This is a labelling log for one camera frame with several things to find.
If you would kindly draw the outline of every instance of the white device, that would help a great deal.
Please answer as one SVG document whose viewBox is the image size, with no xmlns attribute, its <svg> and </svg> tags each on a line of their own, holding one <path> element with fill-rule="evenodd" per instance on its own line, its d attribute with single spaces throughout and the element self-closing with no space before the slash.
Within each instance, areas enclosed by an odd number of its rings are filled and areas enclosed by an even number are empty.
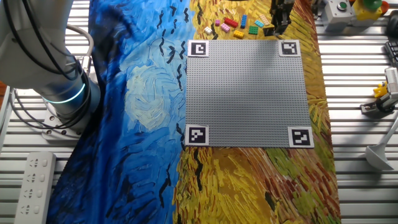
<svg viewBox="0 0 398 224">
<path fill-rule="evenodd" d="M 321 17 L 326 31 L 341 32 L 353 18 L 353 12 L 348 0 L 333 0 L 326 2 Z"/>
<path fill-rule="evenodd" d="M 15 224 L 45 224 L 55 160 L 51 152 L 31 152 L 27 156 Z"/>
</svg>

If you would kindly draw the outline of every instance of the pink lego brick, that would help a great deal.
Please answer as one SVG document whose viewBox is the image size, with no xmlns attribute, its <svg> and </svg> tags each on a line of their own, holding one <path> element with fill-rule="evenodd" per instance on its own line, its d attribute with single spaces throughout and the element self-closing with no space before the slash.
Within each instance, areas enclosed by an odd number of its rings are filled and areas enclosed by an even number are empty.
<svg viewBox="0 0 398 224">
<path fill-rule="evenodd" d="M 229 26 L 228 26 L 227 24 L 222 24 L 222 25 L 221 25 L 221 29 L 222 29 L 223 31 L 225 31 L 225 32 L 229 32 L 229 30 L 230 30 L 231 28 L 229 28 Z"/>
</svg>

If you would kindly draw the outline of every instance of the metal bracket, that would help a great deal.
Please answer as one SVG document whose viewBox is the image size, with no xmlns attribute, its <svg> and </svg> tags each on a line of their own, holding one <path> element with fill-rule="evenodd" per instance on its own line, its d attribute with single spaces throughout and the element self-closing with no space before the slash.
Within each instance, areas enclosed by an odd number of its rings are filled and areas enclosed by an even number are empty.
<svg viewBox="0 0 398 224">
<path fill-rule="evenodd" d="M 361 105 L 361 112 L 363 115 L 366 115 L 370 118 L 374 119 L 380 119 L 383 118 L 389 114 L 392 114 L 393 111 L 391 112 L 382 112 L 379 110 L 377 107 L 376 101 L 372 103 L 366 103 L 364 105 Z"/>
<path fill-rule="evenodd" d="M 62 122 L 56 118 L 49 110 L 45 112 L 44 123 L 50 126 L 60 126 Z M 48 141 L 78 141 L 83 130 L 67 129 L 44 129 L 42 136 Z"/>
</svg>

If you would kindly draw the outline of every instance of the swirling moon painting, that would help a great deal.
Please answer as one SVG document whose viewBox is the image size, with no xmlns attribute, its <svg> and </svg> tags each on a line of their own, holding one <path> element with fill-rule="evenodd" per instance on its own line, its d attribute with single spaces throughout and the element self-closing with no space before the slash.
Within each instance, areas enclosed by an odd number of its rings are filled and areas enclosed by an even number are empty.
<svg viewBox="0 0 398 224">
<path fill-rule="evenodd" d="M 296 0 L 283 35 L 249 35 L 260 15 L 271 21 L 270 6 L 91 0 L 102 97 L 53 191 L 47 223 L 341 223 L 310 2 Z M 246 28 L 236 28 L 244 39 L 300 40 L 314 149 L 185 147 L 187 42 L 236 40 L 215 21 L 244 14 Z"/>
</svg>

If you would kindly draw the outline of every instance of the gray lego baseplate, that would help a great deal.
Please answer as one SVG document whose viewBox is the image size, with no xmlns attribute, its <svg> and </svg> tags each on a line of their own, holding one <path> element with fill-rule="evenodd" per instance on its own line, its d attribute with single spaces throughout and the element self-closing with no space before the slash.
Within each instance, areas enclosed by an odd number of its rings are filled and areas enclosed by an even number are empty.
<svg viewBox="0 0 398 224">
<path fill-rule="evenodd" d="M 186 124 L 208 126 L 186 145 L 313 147 L 299 41 L 190 40 Z"/>
</svg>

